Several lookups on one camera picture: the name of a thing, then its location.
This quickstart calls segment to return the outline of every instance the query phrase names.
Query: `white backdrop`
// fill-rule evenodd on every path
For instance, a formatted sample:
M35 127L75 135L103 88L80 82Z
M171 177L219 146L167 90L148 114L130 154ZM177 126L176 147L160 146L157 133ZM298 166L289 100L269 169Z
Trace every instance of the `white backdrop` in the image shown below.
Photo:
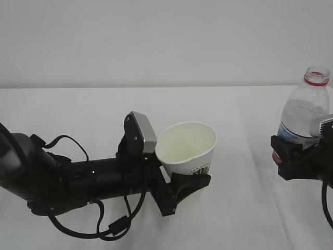
M1 0L0 86L296 83L333 69L332 0Z

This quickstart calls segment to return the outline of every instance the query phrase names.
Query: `blue label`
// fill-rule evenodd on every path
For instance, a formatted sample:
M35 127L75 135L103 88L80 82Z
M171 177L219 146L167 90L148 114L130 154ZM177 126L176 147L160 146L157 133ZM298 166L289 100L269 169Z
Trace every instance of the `blue label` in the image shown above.
M300 135L297 135L290 130L286 128L286 126L283 125L283 123L280 123L279 131L277 132L277 136L285 139L288 142L291 143L297 143L297 144L302 144L303 149L306 149L313 144L317 144L320 140L320 138L316 137L303 137Z

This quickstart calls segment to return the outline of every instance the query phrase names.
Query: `white tablecloth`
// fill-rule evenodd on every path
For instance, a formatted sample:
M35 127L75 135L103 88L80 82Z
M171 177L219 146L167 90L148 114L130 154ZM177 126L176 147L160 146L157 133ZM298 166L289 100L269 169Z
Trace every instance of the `white tablecloth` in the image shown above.
M150 194L128 235L117 242L66 236L26 202L0 189L1 249L332 249L332 230L322 212L321 182L284 182L272 162L270 136L295 86L2 89L0 122L11 132L60 134L77 139L91 159L110 158L131 110L148 116L156 134L173 123L203 121L218 133L212 182L185 199L176 214L160 215ZM70 141L53 150L84 160ZM332 194L328 194L333 211ZM132 207L138 195L130 196ZM122 198L105 201L102 229L125 214ZM97 205L59 216L66 226L95 232Z

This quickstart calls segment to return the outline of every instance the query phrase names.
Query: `plastic water bottle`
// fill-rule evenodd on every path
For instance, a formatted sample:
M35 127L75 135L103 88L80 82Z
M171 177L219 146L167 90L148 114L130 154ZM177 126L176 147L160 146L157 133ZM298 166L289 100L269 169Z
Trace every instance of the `plastic water bottle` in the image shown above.
M284 107L278 136L288 142L302 144L303 149L319 142L319 138L310 135L310 123L329 114L328 81L328 69L317 66L307 69L303 81L291 93ZM275 163L281 163L275 152L273 159Z

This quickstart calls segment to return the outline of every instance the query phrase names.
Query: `paper cup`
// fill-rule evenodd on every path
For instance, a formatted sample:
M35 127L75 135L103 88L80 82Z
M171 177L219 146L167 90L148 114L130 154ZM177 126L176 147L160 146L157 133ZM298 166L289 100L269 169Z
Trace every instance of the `paper cup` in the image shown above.
M156 156L168 175L208 173L216 146L215 130L202 122L182 122L157 139Z

